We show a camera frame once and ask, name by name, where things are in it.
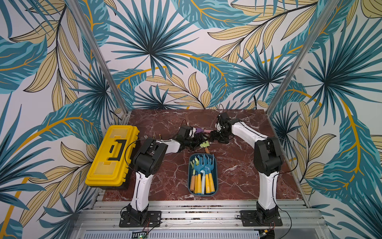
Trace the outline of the green rake wooden handle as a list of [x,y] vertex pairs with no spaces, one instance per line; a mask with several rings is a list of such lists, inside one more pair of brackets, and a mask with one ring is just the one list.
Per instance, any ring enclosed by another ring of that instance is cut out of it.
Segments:
[[194,192],[195,190],[195,183],[196,183],[196,170],[195,167],[196,165],[199,164],[199,160],[195,157],[191,162],[190,165],[192,167],[192,177],[191,177],[191,183],[190,183],[190,191]]

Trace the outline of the teal claw rake yellow handle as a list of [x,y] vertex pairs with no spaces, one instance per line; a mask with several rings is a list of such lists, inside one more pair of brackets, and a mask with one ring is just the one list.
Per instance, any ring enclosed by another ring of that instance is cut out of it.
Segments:
[[209,161],[207,156],[204,154],[203,155],[203,166],[204,166],[204,184],[205,184],[205,192],[204,194],[210,194],[211,189],[210,189],[210,179],[209,179]]

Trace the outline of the light blue fork rake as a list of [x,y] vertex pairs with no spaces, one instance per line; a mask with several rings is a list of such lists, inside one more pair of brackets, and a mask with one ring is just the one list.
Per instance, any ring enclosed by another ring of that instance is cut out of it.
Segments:
[[206,176],[204,173],[202,173],[202,177],[201,177],[201,194],[202,195],[205,194],[205,189],[206,189]]

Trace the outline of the purple rake pink handle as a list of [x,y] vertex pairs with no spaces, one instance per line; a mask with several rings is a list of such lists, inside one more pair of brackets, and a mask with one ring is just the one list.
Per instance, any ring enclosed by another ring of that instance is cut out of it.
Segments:
[[202,129],[202,128],[196,128],[196,133],[211,133],[212,130],[209,129]]

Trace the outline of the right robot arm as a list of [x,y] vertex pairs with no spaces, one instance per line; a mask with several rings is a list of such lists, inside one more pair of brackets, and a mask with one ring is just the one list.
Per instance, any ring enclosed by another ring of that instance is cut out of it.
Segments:
[[210,133],[212,141],[229,143],[237,136],[254,149],[253,163],[260,176],[260,192],[256,210],[240,211],[238,219],[244,227],[282,226],[279,207],[276,204],[277,178],[280,174],[282,149],[277,137],[270,137],[254,130],[240,119],[231,119],[224,112],[217,117],[216,130]]

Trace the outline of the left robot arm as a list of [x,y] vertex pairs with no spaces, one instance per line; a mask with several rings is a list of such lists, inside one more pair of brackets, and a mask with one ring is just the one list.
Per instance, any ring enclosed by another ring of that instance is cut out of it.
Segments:
[[151,183],[166,154],[179,153],[185,148],[194,149],[207,140],[201,128],[181,126],[174,138],[162,140],[148,138],[135,154],[132,164],[136,175],[134,193],[125,212],[121,212],[121,220],[127,225],[144,225],[149,221],[149,191]]

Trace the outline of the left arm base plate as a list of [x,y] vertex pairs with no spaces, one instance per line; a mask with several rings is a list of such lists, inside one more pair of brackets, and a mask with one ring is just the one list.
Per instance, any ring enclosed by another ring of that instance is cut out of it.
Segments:
[[160,227],[162,224],[162,212],[161,211],[148,211],[143,214],[136,214],[134,212],[122,212],[121,219],[119,221],[120,228],[155,228]]

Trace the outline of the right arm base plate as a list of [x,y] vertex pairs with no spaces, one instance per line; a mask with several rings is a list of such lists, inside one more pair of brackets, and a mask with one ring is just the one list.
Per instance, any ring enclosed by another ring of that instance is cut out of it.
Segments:
[[244,227],[280,227],[283,225],[279,213],[273,216],[266,215],[257,210],[243,210],[239,212],[236,219],[242,222]]

